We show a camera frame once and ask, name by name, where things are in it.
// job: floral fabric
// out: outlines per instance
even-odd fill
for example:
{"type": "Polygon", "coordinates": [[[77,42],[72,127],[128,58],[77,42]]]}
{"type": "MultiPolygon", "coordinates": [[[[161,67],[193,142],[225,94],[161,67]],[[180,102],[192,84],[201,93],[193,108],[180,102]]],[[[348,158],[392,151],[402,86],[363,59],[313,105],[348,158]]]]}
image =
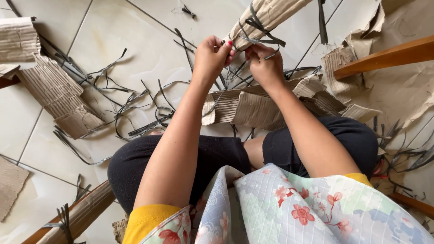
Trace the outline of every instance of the floral fabric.
{"type": "Polygon", "coordinates": [[[404,209],[341,175],[303,178],[267,164],[248,175],[225,166],[196,206],[141,244],[434,243],[404,209]]]}

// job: black pants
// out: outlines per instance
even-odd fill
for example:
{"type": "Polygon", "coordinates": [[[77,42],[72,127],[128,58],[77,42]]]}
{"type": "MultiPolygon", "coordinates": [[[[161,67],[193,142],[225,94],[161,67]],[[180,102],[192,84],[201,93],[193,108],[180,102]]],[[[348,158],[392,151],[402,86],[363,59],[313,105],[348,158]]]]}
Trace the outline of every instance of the black pants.
{"type": "MultiPolygon", "coordinates": [[[[370,178],[378,152],[377,138],[373,131],[349,118],[321,117],[318,120],[344,145],[360,171],[370,178]]],[[[133,209],[143,172],[160,138],[161,135],[148,135],[132,140],[113,155],[108,165],[108,181],[117,200],[128,214],[133,209]]],[[[274,163],[291,173],[309,177],[287,128],[268,133],[262,149],[265,164],[274,163]]],[[[190,204],[197,203],[214,174],[225,165],[244,174],[251,172],[240,138],[201,135],[190,204]]]]}

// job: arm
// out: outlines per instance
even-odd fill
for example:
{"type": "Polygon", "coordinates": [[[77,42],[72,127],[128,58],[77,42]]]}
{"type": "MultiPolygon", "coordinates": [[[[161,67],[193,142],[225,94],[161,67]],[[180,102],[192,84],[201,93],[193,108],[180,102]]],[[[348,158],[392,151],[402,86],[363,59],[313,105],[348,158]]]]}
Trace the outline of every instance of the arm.
{"type": "Polygon", "coordinates": [[[260,43],[246,50],[251,59],[250,70],[254,79],[277,104],[285,118],[297,153],[310,177],[360,173],[359,168],[328,129],[284,86],[282,56],[273,48],[260,43]]]}
{"type": "Polygon", "coordinates": [[[197,47],[191,83],[149,159],[134,209],[149,204],[188,205],[196,173],[202,107],[223,66],[229,65],[235,54],[231,41],[223,46],[220,41],[210,36],[197,47]]]}

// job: yellow shirt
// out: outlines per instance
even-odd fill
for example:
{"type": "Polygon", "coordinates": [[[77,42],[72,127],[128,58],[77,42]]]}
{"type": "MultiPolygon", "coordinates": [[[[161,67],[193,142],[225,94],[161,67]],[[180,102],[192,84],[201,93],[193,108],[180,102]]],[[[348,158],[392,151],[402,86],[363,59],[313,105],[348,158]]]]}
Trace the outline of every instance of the yellow shirt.
{"type": "MultiPolygon", "coordinates": [[[[351,173],[344,176],[372,187],[364,174],[351,173]]],[[[180,210],[178,207],[164,204],[152,204],[136,208],[130,214],[122,244],[138,244],[161,222],[180,210]]]]}

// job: hand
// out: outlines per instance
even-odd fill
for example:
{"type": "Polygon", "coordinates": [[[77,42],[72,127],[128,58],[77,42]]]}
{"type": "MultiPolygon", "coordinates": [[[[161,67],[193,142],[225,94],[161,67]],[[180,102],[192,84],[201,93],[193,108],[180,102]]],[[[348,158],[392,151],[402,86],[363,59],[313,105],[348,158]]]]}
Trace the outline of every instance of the hand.
{"type": "Polygon", "coordinates": [[[246,60],[251,60],[250,71],[253,78],[264,88],[277,88],[283,84],[283,62],[282,55],[277,52],[267,60],[264,58],[272,55],[275,50],[266,47],[261,43],[249,46],[245,51],[246,60]]]}
{"type": "Polygon", "coordinates": [[[209,36],[197,46],[192,81],[206,82],[211,88],[223,67],[232,62],[235,55],[232,41],[229,40],[223,45],[221,41],[215,36],[209,36]]]}

